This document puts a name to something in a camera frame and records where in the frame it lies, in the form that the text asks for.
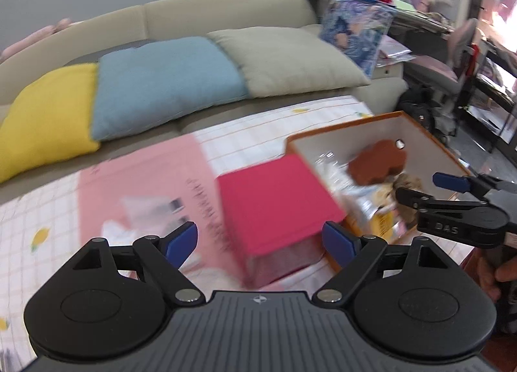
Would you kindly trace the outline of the person's right hand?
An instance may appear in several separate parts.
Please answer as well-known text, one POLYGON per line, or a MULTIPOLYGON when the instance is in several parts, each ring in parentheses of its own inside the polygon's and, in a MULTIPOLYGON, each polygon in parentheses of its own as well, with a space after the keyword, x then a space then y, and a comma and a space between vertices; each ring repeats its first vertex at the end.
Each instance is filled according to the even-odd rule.
POLYGON ((477 275, 482 290, 496 305, 498 327, 502 333, 516 334, 516 256, 496 265, 490 254, 478 250, 477 275))

